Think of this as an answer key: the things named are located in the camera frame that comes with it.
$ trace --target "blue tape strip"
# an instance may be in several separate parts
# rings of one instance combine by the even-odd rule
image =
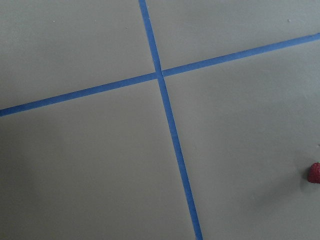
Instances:
[[[164,70],[162,73],[163,73],[163,76],[167,77],[175,74],[192,71],[195,69],[205,68],[208,66],[233,61],[236,59],[242,59],[242,58],[246,58],[246,57],[250,57],[258,54],[263,54],[263,53],[284,49],[284,48],[299,45],[299,44],[305,44],[305,43],[313,42],[316,40],[320,40],[320,33],[317,33],[314,35],[302,36],[302,37],[290,39],[287,41],[281,41],[281,42],[277,42],[277,43],[273,43],[265,46],[260,46],[260,47],[256,47],[256,48],[252,48],[244,51],[231,53],[224,56],[219,56],[219,57],[215,57],[215,58],[211,58],[203,61],[197,61],[194,63],[173,67],[173,68]]]
[[[154,80],[156,78],[157,78],[157,75],[154,72],[154,73],[149,73],[142,76],[136,76],[136,77],[128,78],[121,81],[111,82],[108,84],[103,84],[103,85],[94,86],[94,87],[90,87],[90,88],[79,90],[79,91],[62,94],[59,96],[49,97],[49,98],[38,100],[38,101],[33,101],[33,102],[25,103],[22,105],[2,109],[0,110],[0,117],[19,113],[22,111],[36,109],[36,108],[51,105],[51,104],[64,102],[71,99],[77,99],[84,96],[97,94],[97,93],[101,93],[101,92],[105,92],[113,89],[118,89],[125,86],[130,86],[133,84],[143,83],[146,81]]]
[[[179,171],[180,171],[184,192],[185,192],[187,204],[189,207],[189,212],[191,215],[193,229],[195,232],[196,239],[203,240],[199,219],[196,211],[196,206],[195,206],[194,198],[192,195],[189,178],[187,174],[187,169],[186,169],[184,157],[182,154],[178,132],[177,132],[177,128],[174,120],[174,115],[170,105],[166,82],[161,69],[160,58],[159,58],[156,40],[154,37],[154,32],[152,29],[152,25],[151,25],[149,13],[148,13],[148,7],[145,0],[139,0],[139,4],[140,4],[142,18],[143,18],[143,22],[146,30],[146,35],[147,35],[149,46],[150,46],[150,51],[153,59],[156,76],[158,78],[158,84],[159,84],[161,97],[164,105],[165,115],[168,121],[170,133],[171,133],[174,152],[175,152],[175,156],[176,156]]]

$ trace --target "floor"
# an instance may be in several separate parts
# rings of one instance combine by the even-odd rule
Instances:
[[[0,240],[317,240],[319,8],[2,2]]]

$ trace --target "gray surface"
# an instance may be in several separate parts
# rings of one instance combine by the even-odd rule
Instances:
[[[0,109],[155,71],[137,0],[0,2]]]
[[[205,240],[318,240],[319,42],[166,78]]]
[[[0,238],[194,240],[156,81],[0,118]]]
[[[319,0],[147,3],[163,69],[320,32]]]

